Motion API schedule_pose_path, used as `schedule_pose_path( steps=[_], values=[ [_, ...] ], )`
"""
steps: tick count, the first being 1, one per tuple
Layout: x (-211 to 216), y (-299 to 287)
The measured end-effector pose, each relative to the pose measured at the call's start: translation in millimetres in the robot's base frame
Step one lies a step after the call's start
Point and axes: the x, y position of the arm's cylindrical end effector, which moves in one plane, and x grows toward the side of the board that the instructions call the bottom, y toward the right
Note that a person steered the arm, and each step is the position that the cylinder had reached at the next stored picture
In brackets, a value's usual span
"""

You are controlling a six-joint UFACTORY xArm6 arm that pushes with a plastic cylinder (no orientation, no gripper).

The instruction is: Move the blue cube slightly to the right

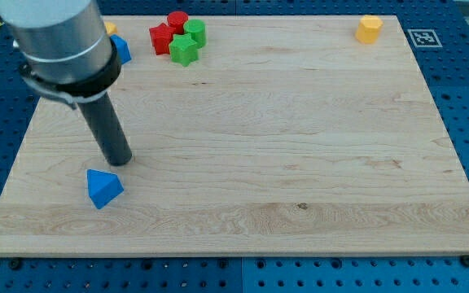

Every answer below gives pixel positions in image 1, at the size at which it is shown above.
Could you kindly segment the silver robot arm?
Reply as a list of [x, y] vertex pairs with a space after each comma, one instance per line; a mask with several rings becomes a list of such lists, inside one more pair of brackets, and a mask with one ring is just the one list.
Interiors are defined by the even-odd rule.
[[121, 72], [95, 0], [0, 0], [0, 16], [25, 62], [24, 82], [74, 108], [107, 93]]

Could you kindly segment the yellow block behind arm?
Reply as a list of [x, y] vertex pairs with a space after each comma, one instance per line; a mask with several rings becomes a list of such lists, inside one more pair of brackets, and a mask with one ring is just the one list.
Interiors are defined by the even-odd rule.
[[105, 21], [104, 25], [108, 36], [118, 34], [117, 26], [114, 23]]

